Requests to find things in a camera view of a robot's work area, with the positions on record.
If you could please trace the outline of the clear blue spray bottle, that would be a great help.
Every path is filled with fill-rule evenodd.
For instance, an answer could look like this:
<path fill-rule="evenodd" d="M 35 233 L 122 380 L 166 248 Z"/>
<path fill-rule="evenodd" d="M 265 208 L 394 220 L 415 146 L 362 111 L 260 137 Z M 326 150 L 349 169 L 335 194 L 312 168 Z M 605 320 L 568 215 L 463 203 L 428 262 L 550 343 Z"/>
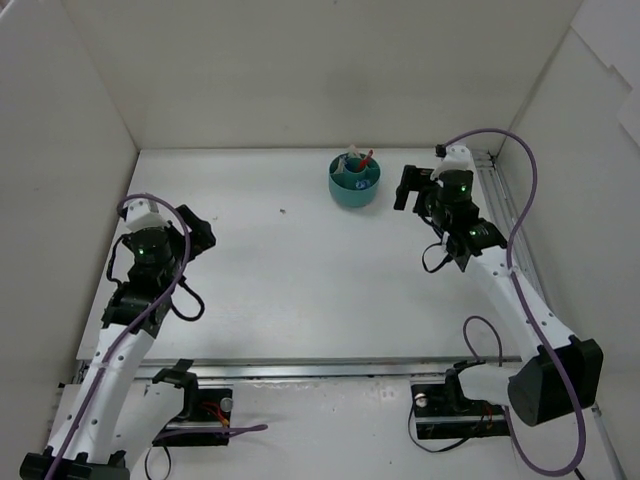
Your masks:
<path fill-rule="evenodd" d="M 358 180 L 355 183 L 355 189 L 358 191 L 366 190 L 370 187 L 370 181 L 368 179 Z"/>

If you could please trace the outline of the red gel pen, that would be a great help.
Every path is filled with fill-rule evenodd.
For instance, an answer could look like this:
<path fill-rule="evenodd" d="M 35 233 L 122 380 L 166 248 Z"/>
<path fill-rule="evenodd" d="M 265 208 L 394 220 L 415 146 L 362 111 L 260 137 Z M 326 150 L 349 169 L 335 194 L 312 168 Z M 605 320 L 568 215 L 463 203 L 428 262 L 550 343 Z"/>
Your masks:
<path fill-rule="evenodd" d="M 374 150 L 370 149 L 368 153 L 360 160 L 360 163 L 358 164 L 358 168 L 357 168 L 358 172 L 363 171 L 367 167 L 367 165 L 372 160 L 373 154 L 374 154 Z"/>

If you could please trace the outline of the white staples box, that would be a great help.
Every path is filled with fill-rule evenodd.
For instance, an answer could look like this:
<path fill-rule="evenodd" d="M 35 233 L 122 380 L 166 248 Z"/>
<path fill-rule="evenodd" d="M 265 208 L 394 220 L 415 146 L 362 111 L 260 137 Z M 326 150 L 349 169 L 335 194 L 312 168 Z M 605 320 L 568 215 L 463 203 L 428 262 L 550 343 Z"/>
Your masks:
<path fill-rule="evenodd" d="M 347 149 L 347 157 L 349 159 L 361 159 L 361 153 L 355 145 L 350 145 Z"/>

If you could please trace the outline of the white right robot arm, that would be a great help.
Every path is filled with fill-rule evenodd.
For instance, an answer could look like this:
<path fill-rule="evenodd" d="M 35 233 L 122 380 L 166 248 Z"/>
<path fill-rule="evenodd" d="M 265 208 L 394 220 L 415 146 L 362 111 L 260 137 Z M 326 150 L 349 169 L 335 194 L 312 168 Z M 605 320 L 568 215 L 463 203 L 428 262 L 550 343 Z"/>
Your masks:
<path fill-rule="evenodd" d="M 600 346 L 593 339 L 579 339 L 508 261 L 506 238 L 472 201 L 473 172 L 432 174 L 405 166 L 394 207 L 404 210 L 410 193 L 416 193 L 414 213 L 433 228 L 446 261 L 488 297 L 522 360 L 517 370 L 484 361 L 455 365 L 442 388 L 445 405 L 464 412 L 487 401 L 508 407 L 528 426 L 591 407 L 604 360 Z"/>

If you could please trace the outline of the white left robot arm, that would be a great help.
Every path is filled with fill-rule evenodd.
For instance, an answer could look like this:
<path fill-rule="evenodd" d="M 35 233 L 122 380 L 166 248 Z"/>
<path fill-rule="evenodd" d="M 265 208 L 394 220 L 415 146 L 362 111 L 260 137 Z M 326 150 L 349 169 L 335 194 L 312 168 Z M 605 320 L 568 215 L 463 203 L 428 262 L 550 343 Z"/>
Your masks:
<path fill-rule="evenodd" d="M 151 194 L 124 198 L 117 207 L 127 233 L 119 241 L 133 254 L 128 278 L 105 307 L 99 343 L 75 402 L 41 453 L 25 455 L 23 479 L 128 479 L 138 458 L 166 424 L 199 409 L 198 377 L 182 359 L 161 369 L 131 422 L 122 416 L 136 372 L 174 308 L 172 295 L 185 287 L 189 262 L 213 248 L 209 222 L 186 205 L 169 206 L 172 220 Z"/>

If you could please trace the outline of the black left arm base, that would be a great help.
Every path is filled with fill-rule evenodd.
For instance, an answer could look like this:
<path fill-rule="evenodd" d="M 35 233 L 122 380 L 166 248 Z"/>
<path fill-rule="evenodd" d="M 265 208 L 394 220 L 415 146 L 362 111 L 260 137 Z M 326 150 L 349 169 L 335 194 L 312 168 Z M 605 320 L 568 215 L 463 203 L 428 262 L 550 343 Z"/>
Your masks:
<path fill-rule="evenodd" d="M 152 440 L 153 447 L 222 447 L 229 444 L 229 434 L 205 433 L 204 429 L 229 426 L 231 413 L 224 411 L 221 403 L 224 399 L 233 399 L 233 390 L 203 387 L 191 370 L 193 363 L 191 359 L 180 359 L 151 378 L 153 386 L 169 386 L 180 393 L 182 400 L 179 412 L 164 422 Z"/>

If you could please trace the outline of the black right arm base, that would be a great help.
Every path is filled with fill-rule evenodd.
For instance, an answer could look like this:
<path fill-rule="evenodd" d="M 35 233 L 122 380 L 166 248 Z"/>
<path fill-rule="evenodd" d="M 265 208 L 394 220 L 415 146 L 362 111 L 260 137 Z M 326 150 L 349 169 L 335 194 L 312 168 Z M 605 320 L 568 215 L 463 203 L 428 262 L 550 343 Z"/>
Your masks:
<path fill-rule="evenodd" d="M 412 384 L 411 423 L 421 441 L 508 437 L 502 407 L 482 400 L 454 401 L 444 384 Z"/>

